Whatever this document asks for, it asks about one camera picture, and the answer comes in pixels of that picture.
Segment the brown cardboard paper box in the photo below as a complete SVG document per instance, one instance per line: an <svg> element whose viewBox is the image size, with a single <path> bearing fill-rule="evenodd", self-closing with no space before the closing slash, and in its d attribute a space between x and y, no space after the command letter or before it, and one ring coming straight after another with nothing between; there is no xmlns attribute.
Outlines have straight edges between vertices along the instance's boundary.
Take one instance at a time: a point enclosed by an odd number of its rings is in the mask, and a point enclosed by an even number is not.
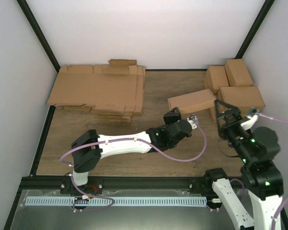
<svg viewBox="0 0 288 230"><path fill-rule="evenodd" d="M215 96L209 89L168 98L170 110L177 107L182 115L214 107Z"/></svg>

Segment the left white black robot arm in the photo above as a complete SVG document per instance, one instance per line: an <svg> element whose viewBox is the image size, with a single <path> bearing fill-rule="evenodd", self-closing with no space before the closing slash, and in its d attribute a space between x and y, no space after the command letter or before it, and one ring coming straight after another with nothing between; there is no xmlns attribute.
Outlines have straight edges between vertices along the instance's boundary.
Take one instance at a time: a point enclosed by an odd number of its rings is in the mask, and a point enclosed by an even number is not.
<svg viewBox="0 0 288 230"><path fill-rule="evenodd" d="M72 189L82 194L88 189L88 173L93 170L100 159L126 153L150 153L173 149L184 138L192 136L197 128L192 118L183 119L178 108L164 114L164 124L146 131L121 136L99 135L91 129L77 138L72 149L94 143L72 153Z"/></svg>

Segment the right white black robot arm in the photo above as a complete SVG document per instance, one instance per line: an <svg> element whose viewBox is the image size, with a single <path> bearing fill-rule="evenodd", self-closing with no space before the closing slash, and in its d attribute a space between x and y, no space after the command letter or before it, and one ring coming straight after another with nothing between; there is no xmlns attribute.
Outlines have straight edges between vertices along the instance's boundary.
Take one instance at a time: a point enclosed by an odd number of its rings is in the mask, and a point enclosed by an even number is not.
<svg viewBox="0 0 288 230"><path fill-rule="evenodd" d="M205 172L204 189L218 196L235 229L281 229L280 205L284 187L282 175L273 163L274 157L280 152L276 132L265 126L251 130L260 115L256 108L251 108L245 116L241 116L236 106L221 100L215 100L214 104L219 137L228 142L243 162L241 178L251 199L253 215L249 215L234 194L223 169Z"/></svg>

